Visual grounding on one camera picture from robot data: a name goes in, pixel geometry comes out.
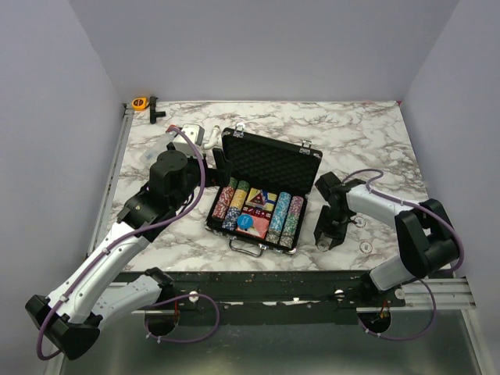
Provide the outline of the black poker chip case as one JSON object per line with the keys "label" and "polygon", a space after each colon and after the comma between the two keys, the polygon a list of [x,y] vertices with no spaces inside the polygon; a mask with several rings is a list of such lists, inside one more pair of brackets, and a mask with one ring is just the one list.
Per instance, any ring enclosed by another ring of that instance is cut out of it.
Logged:
{"label": "black poker chip case", "polygon": [[242,241],[292,255],[323,153],[308,141],[293,145],[226,128],[222,151],[232,164],[205,221],[228,244]]}

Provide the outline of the orange tape measure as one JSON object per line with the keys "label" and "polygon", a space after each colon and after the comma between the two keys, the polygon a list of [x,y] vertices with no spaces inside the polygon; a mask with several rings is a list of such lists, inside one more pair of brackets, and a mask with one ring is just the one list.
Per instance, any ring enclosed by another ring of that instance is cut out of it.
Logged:
{"label": "orange tape measure", "polygon": [[137,97],[131,102],[131,105],[134,111],[143,112],[149,107],[150,101],[148,97]]}

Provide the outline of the white red poker chip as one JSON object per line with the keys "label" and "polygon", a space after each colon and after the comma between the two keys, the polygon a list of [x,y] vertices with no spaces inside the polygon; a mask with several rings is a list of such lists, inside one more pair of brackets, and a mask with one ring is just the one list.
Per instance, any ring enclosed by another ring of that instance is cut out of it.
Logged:
{"label": "white red poker chip", "polygon": [[322,252],[326,252],[329,250],[329,245],[327,242],[325,241],[320,241],[318,244],[317,244],[317,248],[322,251]]}
{"label": "white red poker chip", "polygon": [[373,251],[373,246],[368,241],[363,241],[359,244],[359,249],[365,254],[370,254]]}
{"label": "white red poker chip", "polygon": [[353,223],[358,227],[358,228],[363,228],[365,227],[366,225],[366,221],[360,217],[360,216],[356,216],[354,219],[353,219]]}

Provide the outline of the boxed card deck in case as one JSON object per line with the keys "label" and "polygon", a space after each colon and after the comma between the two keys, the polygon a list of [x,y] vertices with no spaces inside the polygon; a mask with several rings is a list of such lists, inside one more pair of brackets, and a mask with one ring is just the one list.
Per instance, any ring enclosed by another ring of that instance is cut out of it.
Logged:
{"label": "boxed card deck in case", "polygon": [[277,194],[251,187],[245,204],[258,209],[272,211],[277,201]]}

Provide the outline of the red dice row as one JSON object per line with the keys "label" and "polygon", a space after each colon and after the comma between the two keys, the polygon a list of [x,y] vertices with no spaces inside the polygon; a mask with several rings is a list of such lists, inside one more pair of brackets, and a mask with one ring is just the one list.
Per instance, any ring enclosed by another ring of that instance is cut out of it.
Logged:
{"label": "red dice row", "polygon": [[255,207],[251,207],[248,210],[248,214],[250,214],[251,216],[254,216],[254,217],[258,217],[258,218],[265,218],[266,220],[271,220],[271,218],[272,218],[271,212],[268,212],[268,211],[262,210],[262,209],[258,209]]}

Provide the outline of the white pipe fitting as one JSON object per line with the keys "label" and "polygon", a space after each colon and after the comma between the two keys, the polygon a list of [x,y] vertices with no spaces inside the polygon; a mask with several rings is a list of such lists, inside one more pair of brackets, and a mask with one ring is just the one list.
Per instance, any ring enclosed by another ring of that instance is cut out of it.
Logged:
{"label": "white pipe fitting", "polygon": [[210,134],[209,140],[205,142],[202,146],[204,150],[212,149],[218,145],[220,139],[220,132],[221,132],[220,126],[215,125],[212,129],[212,133]]}

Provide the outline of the blue small blind button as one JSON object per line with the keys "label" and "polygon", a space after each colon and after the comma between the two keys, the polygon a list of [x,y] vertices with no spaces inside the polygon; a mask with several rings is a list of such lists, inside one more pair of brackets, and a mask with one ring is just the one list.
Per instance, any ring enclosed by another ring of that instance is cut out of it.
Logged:
{"label": "blue small blind button", "polygon": [[237,228],[239,230],[247,231],[253,227],[253,223],[254,223],[253,217],[251,215],[246,214],[246,213],[241,214],[237,218]]}

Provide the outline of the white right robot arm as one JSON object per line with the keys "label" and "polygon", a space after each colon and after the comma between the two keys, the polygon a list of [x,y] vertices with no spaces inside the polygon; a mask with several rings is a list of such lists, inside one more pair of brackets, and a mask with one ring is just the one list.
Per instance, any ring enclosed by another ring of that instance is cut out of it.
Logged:
{"label": "white right robot arm", "polygon": [[423,279],[449,263],[458,269],[464,260],[464,246],[444,206],[436,199],[414,202],[372,188],[383,176],[368,181],[355,179],[358,172],[340,180],[334,173],[322,175],[315,183],[323,199],[314,230],[316,246],[323,242],[332,249],[341,245],[348,224],[357,214],[369,216],[392,228],[398,240],[398,254],[361,277],[359,296],[370,306],[379,305],[388,290]]}

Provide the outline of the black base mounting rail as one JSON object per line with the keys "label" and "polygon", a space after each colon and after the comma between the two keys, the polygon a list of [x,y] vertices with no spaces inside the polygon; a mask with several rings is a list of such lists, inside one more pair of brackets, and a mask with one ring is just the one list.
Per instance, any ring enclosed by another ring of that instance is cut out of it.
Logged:
{"label": "black base mounting rail", "polygon": [[180,324],[233,326],[357,322],[358,309],[403,307],[395,289],[378,291],[363,271],[143,272],[162,286],[161,299],[199,292],[209,299],[178,304]]}

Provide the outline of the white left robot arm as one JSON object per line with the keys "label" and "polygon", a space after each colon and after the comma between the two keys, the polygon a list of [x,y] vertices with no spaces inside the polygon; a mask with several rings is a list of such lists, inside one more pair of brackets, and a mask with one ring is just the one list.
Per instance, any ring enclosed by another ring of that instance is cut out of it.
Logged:
{"label": "white left robot arm", "polygon": [[106,324],[136,309],[166,308],[202,294],[179,295],[174,280],[158,268],[108,293],[125,265],[145,250],[171,223],[186,216],[206,188],[230,181],[232,164],[215,149],[214,168],[197,149],[161,152],[149,168],[148,181],[129,198],[101,244],[49,295],[33,295],[25,305],[38,328],[36,353],[42,361],[64,354],[78,359],[97,341]]}

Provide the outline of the clear plastic organizer box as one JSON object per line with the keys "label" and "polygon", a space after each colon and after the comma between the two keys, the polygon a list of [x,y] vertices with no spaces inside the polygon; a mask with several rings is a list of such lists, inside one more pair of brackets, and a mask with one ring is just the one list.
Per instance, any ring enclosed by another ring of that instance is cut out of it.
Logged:
{"label": "clear plastic organizer box", "polygon": [[175,132],[166,132],[160,136],[155,143],[144,152],[144,154],[140,157],[140,161],[149,168],[156,162],[161,153],[168,150],[167,145],[171,143],[175,137]]}

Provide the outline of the red playing card deck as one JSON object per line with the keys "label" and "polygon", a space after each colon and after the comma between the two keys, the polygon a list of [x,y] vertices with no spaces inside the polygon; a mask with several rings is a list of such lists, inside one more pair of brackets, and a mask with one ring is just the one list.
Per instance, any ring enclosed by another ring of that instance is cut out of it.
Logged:
{"label": "red playing card deck", "polygon": [[268,231],[270,221],[265,218],[253,217],[253,227],[247,231],[239,230],[236,227],[236,231],[242,232],[243,234],[247,234],[253,236],[255,238],[263,239],[266,236],[266,232]]}

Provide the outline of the black T-shaped tool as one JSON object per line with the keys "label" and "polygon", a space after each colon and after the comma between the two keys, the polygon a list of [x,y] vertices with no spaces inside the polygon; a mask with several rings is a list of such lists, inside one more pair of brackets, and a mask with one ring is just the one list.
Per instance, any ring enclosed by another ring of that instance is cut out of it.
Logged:
{"label": "black T-shaped tool", "polygon": [[158,98],[155,96],[149,97],[149,122],[150,124],[156,124],[158,119],[166,116],[165,111],[159,111],[157,109]]}

